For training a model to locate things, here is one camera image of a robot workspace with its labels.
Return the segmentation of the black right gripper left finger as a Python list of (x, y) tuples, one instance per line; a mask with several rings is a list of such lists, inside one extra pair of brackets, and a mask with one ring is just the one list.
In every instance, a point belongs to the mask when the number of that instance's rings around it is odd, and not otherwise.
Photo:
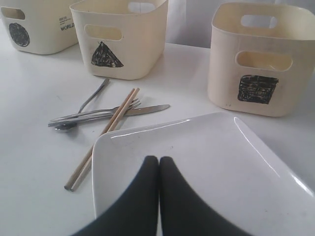
[(75, 236), (155, 236), (158, 225), (158, 159), (146, 156), (123, 194)]

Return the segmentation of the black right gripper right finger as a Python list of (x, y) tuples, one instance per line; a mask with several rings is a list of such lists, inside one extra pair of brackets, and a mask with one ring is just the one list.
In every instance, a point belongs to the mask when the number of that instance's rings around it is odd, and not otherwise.
[(208, 206), (190, 187), (171, 157), (159, 163), (160, 214), (164, 236), (247, 236)]

